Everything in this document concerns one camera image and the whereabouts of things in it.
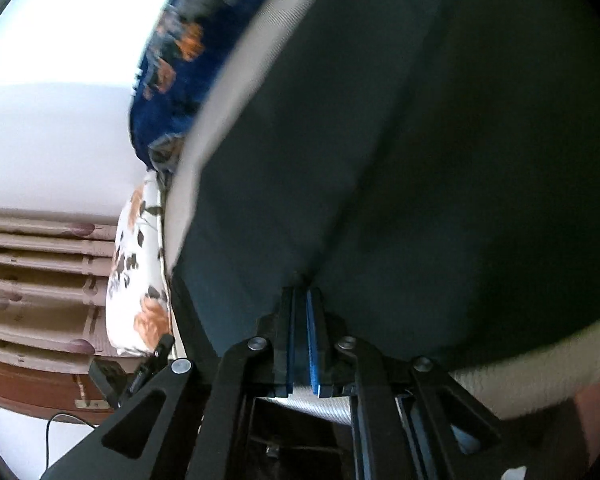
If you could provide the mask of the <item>blue dog-print blanket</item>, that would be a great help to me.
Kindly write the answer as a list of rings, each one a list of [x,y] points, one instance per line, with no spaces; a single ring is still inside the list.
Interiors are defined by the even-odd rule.
[[[136,76],[129,132],[167,188],[201,105],[265,0],[168,0]]]

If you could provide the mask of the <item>brown wooden headboard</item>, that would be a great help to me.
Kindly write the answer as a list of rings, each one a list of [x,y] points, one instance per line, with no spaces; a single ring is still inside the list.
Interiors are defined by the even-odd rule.
[[[0,408],[96,424],[112,412],[88,377],[120,358],[106,334],[105,296],[116,222],[0,209]]]

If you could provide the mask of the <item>white floral pillow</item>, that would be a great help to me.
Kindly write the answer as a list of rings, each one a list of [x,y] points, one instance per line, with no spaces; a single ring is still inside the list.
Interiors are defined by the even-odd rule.
[[[152,170],[119,216],[105,318],[108,340],[119,356],[146,356],[172,332],[162,189]]]

